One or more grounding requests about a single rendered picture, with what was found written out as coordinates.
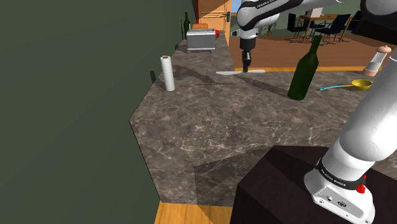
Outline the slim dark green bottle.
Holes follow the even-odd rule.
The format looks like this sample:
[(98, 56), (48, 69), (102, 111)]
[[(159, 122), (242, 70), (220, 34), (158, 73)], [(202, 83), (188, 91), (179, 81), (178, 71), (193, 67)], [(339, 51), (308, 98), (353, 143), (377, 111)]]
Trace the slim dark green bottle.
[(187, 11), (185, 12), (185, 20), (183, 22), (183, 25), (184, 25), (184, 38), (186, 39), (187, 38), (187, 32), (190, 30), (190, 21), (189, 21), (189, 18), (188, 18), (188, 12)]

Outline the dark robot stand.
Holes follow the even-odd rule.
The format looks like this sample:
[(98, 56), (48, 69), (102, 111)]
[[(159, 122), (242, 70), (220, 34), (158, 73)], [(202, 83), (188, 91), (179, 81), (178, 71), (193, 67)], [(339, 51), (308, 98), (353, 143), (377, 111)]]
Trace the dark robot stand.
[[(237, 185), (230, 224), (351, 224), (316, 205), (304, 183), (327, 151), (322, 146), (273, 146)], [(375, 204), (373, 224), (397, 224), (397, 180), (366, 174)]]

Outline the flat white utensil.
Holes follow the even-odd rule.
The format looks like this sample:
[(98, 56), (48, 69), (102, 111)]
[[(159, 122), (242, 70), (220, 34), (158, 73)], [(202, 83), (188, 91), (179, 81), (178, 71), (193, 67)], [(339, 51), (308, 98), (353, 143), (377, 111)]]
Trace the flat white utensil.
[(217, 71), (216, 74), (224, 75), (224, 76), (229, 76), (229, 75), (237, 75), (237, 74), (247, 74), (247, 73), (265, 73), (266, 70), (264, 69), (258, 69), (258, 70), (250, 70), (250, 71)]

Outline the wooden dining table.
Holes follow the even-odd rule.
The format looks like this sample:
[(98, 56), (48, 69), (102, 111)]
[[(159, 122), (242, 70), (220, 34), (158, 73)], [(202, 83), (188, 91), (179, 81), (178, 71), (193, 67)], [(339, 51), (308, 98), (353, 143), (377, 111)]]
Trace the wooden dining table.
[[(307, 28), (306, 28), (305, 34), (303, 35), (303, 41), (302, 41), (302, 43), (304, 43), (305, 40), (307, 39), (308, 31), (309, 31), (309, 26), (310, 26), (310, 23), (311, 23), (312, 21), (318, 21), (318, 20), (324, 20), (324, 21), (327, 21), (327, 20), (335, 20), (337, 17), (338, 17), (338, 14), (324, 14), (324, 15), (320, 15), (319, 17), (309, 17), (308, 15), (300, 15), (300, 16), (299, 16), (299, 19), (303, 19), (303, 20), (308, 21), (308, 26), (307, 26)], [(344, 28), (343, 33), (342, 33), (342, 35), (341, 35), (339, 41), (341, 41), (342, 38), (344, 37), (344, 34), (345, 34), (345, 32), (346, 32), (346, 30), (347, 30), (349, 24), (351, 23), (351, 20), (352, 20), (352, 16), (350, 16), (350, 17), (348, 18), (347, 23), (346, 23), (346, 27)]]

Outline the large green wine bottle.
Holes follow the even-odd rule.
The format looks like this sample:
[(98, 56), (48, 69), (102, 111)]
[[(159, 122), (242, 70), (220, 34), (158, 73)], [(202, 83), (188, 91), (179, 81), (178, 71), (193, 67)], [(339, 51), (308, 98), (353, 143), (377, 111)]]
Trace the large green wine bottle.
[(319, 65), (317, 49), (321, 40), (322, 35), (314, 36), (308, 53), (299, 60), (288, 90), (288, 97), (290, 99), (301, 101), (305, 98)]

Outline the pale pepper grinder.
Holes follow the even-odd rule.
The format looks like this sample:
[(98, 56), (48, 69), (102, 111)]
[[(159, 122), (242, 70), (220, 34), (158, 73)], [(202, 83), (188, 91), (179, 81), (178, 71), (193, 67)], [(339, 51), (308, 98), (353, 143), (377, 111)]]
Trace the pale pepper grinder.
[(377, 47), (375, 50), (375, 55), (373, 56), (372, 60), (363, 69), (363, 75), (375, 76), (379, 68), (381, 67), (386, 55), (391, 51), (392, 51), (391, 47), (387, 45)]

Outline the green potted plant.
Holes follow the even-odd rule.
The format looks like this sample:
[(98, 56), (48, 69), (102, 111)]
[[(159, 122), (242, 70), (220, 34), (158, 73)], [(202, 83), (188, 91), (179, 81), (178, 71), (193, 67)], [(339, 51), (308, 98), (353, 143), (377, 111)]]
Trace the green potted plant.
[(272, 31), (276, 28), (277, 23), (274, 22), (272, 24), (269, 25), (264, 25), (262, 27), (259, 28), (259, 35), (263, 36), (263, 37), (270, 37), (272, 35)]

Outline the white paper towel roll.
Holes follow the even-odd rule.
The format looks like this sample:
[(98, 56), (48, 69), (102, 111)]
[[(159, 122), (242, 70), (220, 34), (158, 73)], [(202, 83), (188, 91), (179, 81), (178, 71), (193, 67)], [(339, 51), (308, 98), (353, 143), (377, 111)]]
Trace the white paper towel roll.
[(164, 76), (164, 83), (166, 91), (171, 92), (175, 90), (174, 75), (172, 69), (172, 62), (169, 56), (162, 56), (160, 58), (162, 65), (162, 72)]

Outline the black dining chair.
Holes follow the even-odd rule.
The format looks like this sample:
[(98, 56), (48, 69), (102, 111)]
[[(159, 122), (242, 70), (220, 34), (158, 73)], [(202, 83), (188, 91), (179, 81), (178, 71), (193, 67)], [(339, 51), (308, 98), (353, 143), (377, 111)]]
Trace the black dining chair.
[(324, 37), (333, 34), (334, 38), (336, 38), (336, 35), (339, 34), (342, 29), (345, 28), (345, 24), (350, 17), (351, 17), (350, 14), (338, 15), (332, 23), (326, 21), (321, 22), (315, 28), (314, 32), (319, 32), (321, 34), (324, 34)]
[(301, 21), (296, 17), (295, 14), (288, 14), (288, 24), (287, 30), (294, 33), (293, 38), (296, 39), (300, 32), (307, 30), (307, 25), (301, 23)]

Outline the wooden door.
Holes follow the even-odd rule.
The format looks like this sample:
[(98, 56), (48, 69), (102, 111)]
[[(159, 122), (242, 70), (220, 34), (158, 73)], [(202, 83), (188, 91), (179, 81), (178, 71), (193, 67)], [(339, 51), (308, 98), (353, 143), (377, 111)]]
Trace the wooden door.
[(196, 0), (197, 23), (223, 31), (229, 45), (231, 8), (232, 0)]

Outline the silver toaster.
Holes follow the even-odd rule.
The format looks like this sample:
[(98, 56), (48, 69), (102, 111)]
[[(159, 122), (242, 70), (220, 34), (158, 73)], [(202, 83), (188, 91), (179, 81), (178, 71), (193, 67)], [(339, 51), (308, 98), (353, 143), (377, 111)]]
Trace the silver toaster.
[(187, 53), (192, 51), (216, 51), (215, 29), (190, 29), (186, 33)]

